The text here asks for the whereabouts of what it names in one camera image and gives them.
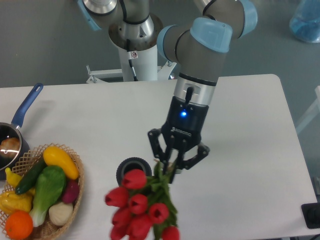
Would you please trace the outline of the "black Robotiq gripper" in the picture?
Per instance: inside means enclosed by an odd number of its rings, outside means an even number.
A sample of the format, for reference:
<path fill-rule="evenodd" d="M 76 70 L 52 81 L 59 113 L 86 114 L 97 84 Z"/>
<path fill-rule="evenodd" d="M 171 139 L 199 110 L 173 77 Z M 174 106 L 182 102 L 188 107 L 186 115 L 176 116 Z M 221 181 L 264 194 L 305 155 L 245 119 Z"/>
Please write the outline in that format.
<path fill-rule="evenodd" d="M 148 132 L 148 139 L 153 156 L 162 164 L 162 172 L 168 169 L 168 157 L 162 150 L 159 137 L 162 133 L 166 145 L 174 137 L 173 149 L 178 150 L 178 155 L 173 162 L 169 183 L 172 184 L 178 170 L 189 170 L 209 155 L 210 148 L 201 142 L 201 131 L 209 110 L 207 105 L 187 104 L 173 96 L 168 115 L 164 125 L 153 128 Z M 185 160 L 185 153 L 197 146 L 196 154 Z"/>

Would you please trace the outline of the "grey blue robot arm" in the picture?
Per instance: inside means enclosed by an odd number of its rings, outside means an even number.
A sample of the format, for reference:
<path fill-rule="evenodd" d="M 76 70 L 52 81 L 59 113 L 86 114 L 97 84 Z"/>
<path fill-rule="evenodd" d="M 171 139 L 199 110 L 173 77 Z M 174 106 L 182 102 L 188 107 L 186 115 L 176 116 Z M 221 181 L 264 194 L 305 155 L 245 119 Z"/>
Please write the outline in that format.
<path fill-rule="evenodd" d="M 230 42 L 253 31 L 257 10 L 249 0 L 197 0 L 201 16 L 192 23 L 163 26 L 147 0 L 80 0 L 94 30 L 107 29 L 116 46 L 125 82 L 167 79 L 158 56 L 179 64 L 168 115 L 148 132 L 153 155 L 164 173 L 190 169 L 209 154 L 201 131 Z"/>

